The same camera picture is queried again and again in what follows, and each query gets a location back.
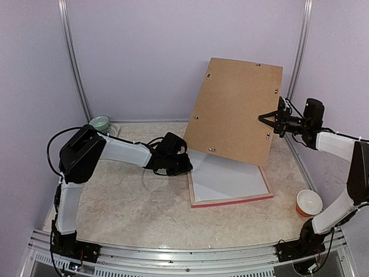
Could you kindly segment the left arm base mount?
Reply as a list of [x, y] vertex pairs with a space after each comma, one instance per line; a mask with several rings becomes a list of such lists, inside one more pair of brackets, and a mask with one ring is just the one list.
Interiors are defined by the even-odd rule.
[[77, 240], [77, 232], [62, 235], [53, 230], [51, 239], [51, 252], [76, 259], [82, 262], [97, 263], [101, 246], [91, 242]]

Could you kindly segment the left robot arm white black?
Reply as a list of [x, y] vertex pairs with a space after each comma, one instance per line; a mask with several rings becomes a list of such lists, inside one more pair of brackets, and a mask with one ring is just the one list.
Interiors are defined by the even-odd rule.
[[168, 132], [149, 143], [109, 136], [86, 124], [73, 127], [75, 134], [59, 151], [59, 184], [54, 198], [57, 213], [52, 224], [51, 246], [73, 257], [82, 251], [76, 240], [76, 217], [81, 192], [100, 160], [133, 164], [156, 175], [186, 174], [193, 166], [184, 139]]

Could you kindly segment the brown backing board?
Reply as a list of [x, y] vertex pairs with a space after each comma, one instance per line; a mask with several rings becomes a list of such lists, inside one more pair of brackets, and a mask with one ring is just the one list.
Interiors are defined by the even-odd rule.
[[190, 149], [265, 167], [273, 128], [258, 117], [277, 110], [283, 67], [211, 58], [184, 140]]

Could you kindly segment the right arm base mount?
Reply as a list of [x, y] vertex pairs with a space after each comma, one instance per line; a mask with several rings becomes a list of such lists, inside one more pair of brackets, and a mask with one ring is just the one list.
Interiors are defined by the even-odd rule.
[[326, 234], [316, 234], [312, 219], [309, 219], [303, 225], [298, 239], [288, 242], [282, 239], [278, 241], [276, 245], [278, 261], [285, 262], [324, 252], [326, 248], [323, 242], [326, 236]]

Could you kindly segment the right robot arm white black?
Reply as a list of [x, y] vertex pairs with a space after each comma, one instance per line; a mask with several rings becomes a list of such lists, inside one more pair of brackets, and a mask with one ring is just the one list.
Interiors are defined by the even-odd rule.
[[305, 147], [331, 155], [333, 162], [324, 163], [323, 179], [326, 184], [337, 181], [343, 188], [336, 200], [303, 225], [295, 251], [307, 256], [336, 227], [368, 205], [368, 140], [323, 127], [325, 107], [319, 100], [308, 98], [303, 113], [296, 116], [292, 114], [295, 110], [289, 99], [279, 98], [277, 110], [258, 119], [280, 137], [300, 135]]

